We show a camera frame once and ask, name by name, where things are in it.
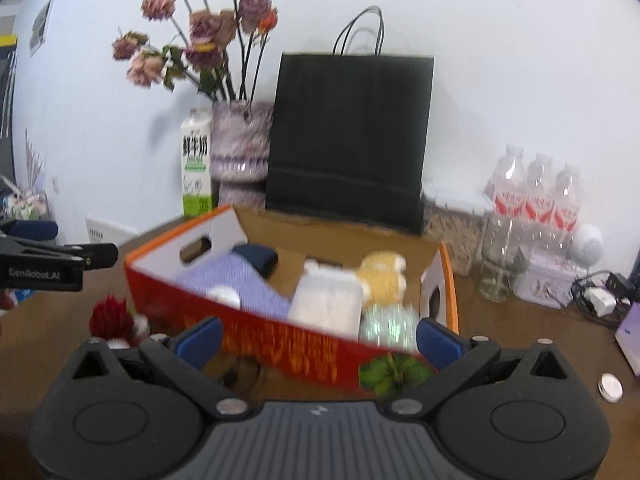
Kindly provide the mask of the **white lidded plastic jar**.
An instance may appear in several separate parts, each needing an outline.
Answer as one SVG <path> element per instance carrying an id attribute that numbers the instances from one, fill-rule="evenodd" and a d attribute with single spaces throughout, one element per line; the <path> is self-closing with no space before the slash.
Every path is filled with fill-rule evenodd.
<path id="1" fill-rule="evenodd" d="M 357 340 L 363 299 L 354 270 L 307 259 L 288 311 L 288 324 Z"/>

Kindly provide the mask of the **dried pink rose bouquet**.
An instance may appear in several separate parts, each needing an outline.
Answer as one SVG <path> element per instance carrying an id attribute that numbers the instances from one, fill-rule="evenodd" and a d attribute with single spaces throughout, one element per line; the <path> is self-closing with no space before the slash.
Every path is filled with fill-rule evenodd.
<path id="1" fill-rule="evenodd" d="M 279 12 L 272 0 L 231 1 L 214 11 L 208 0 L 142 0 L 142 18 L 170 23 L 176 36 L 157 47 L 144 32 L 120 32 L 112 59 L 129 64 L 126 78 L 140 88 L 172 91 L 185 80 L 212 102 L 253 102 Z"/>

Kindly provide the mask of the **purple ceramic vase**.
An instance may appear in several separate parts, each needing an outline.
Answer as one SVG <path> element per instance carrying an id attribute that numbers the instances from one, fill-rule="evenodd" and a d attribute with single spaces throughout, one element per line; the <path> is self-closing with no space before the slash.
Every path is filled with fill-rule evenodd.
<path id="1" fill-rule="evenodd" d="M 218 204 L 264 209 L 273 104 L 217 102 L 210 127 L 210 175 Z"/>

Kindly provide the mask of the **white floral tin box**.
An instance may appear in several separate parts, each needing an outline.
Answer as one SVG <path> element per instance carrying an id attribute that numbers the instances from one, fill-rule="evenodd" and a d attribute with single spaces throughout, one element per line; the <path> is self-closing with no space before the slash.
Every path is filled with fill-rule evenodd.
<path id="1" fill-rule="evenodd" d="M 531 304 L 562 309 L 572 300 L 570 288 L 587 269 L 552 252 L 533 249 L 524 258 L 524 268 L 512 282 L 514 296 Z"/>

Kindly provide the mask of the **red artificial rose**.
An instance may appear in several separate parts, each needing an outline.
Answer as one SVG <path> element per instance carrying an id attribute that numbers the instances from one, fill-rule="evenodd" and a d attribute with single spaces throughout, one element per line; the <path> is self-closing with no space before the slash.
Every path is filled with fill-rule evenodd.
<path id="1" fill-rule="evenodd" d="M 112 295 L 93 307 L 88 326 L 90 336 L 105 340 L 111 349 L 134 348 L 150 334 L 148 318 Z"/>

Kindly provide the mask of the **yellow white plush toy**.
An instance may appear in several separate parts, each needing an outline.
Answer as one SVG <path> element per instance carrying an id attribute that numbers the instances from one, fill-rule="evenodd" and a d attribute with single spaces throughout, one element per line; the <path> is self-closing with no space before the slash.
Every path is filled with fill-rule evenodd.
<path id="1" fill-rule="evenodd" d="M 407 290 L 406 259 L 397 252 L 371 252 L 356 270 L 363 289 L 363 307 L 401 304 Z"/>

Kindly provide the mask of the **red orange cardboard box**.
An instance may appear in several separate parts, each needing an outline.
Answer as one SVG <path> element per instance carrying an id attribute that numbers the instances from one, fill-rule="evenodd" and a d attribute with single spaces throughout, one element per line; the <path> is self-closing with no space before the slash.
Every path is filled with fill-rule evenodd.
<path id="1" fill-rule="evenodd" d="M 348 222 L 224 206 L 183 222 L 152 238 L 125 257 L 125 272 L 137 310 L 165 333 L 181 332 L 202 318 L 222 323 L 222 348 L 250 356 L 284 374 L 341 389 L 392 392 L 423 382 L 433 365 L 416 350 L 396 350 L 345 339 L 253 313 L 250 304 L 233 309 L 176 285 L 186 270 L 180 252 L 209 238 L 207 255 L 217 257 L 241 243 L 274 249 L 279 262 L 270 285 L 293 295 L 308 258 L 358 266 L 371 252 L 397 252 L 407 263 L 405 302 L 427 315 L 431 299 L 439 301 L 439 323 L 459 329 L 454 274 L 447 247 L 427 238 Z"/>

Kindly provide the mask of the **left water bottle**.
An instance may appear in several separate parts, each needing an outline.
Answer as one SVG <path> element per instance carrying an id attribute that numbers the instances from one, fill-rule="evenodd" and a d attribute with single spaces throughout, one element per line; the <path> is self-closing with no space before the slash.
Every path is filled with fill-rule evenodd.
<path id="1" fill-rule="evenodd" d="M 500 216 L 518 218 L 525 205 L 526 172 L 523 165 L 524 150 L 508 144 L 506 154 L 497 162 L 485 186 L 485 195 L 494 204 Z"/>

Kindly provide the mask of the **dark blue case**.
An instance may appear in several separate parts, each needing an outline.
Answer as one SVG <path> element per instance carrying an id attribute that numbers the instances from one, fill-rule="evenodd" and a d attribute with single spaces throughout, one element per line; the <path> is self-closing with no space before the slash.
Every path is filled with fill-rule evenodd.
<path id="1" fill-rule="evenodd" d="M 234 246 L 231 252 L 246 260 L 265 280 L 268 280 L 279 262 L 279 256 L 274 249 L 259 244 L 239 244 Z"/>

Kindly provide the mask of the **shiny green packet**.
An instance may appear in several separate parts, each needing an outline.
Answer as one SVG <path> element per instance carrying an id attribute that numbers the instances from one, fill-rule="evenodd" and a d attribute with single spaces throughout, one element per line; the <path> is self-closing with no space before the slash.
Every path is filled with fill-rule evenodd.
<path id="1" fill-rule="evenodd" d="M 380 348 L 415 352 L 419 321 L 413 306 L 374 304 L 361 317 L 359 340 Z"/>

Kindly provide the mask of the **wall poster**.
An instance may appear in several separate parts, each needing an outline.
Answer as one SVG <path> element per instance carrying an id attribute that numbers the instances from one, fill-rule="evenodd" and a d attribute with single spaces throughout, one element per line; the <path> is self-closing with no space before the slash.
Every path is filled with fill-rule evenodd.
<path id="1" fill-rule="evenodd" d="M 47 0 L 32 22 L 32 36 L 29 38 L 30 56 L 34 56 L 46 43 L 53 3 L 54 0 Z"/>

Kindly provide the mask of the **empty clear glass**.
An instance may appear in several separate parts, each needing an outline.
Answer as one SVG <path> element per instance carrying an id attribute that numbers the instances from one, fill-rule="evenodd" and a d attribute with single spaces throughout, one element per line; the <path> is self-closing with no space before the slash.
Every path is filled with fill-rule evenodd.
<path id="1" fill-rule="evenodd" d="M 510 294 L 512 281 L 522 268 L 518 256 L 525 244 L 526 227 L 521 220 L 493 212 L 486 224 L 480 251 L 477 289 L 489 301 L 501 304 Z"/>

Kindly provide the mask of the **white booklet against wall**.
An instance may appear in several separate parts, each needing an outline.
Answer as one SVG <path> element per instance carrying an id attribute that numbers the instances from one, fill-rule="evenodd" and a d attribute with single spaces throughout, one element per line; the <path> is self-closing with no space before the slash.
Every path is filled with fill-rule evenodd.
<path id="1" fill-rule="evenodd" d="M 138 232 L 129 226 L 91 217 L 86 218 L 86 228 L 91 244 L 112 243 L 122 246 L 138 236 Z"/>

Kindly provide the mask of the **clear container with pellets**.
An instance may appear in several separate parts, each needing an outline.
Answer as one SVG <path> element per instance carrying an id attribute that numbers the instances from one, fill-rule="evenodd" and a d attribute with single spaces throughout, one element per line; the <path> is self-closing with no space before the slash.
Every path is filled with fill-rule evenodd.
<path id="1" fill-rule="evenodd" d="M 424 185 L 422 200 L 423 234 L 447 247 L 454 274 L 469 275 L 491 211 L 490 201 L 477 192 L 453 191 L 434 184 Z"/>

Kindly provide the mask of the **silver round coin tin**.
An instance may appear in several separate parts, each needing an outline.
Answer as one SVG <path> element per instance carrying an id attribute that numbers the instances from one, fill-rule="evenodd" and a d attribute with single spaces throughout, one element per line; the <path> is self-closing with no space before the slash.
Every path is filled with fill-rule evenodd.
<path id="1" fill-rule="evenodd" d="M 598 381 L 598 390 L 602 398 L 608 402 L 615 404 L 622 400 L 624 388 L 620 380 L 611 373 L 603 373 Z"/>

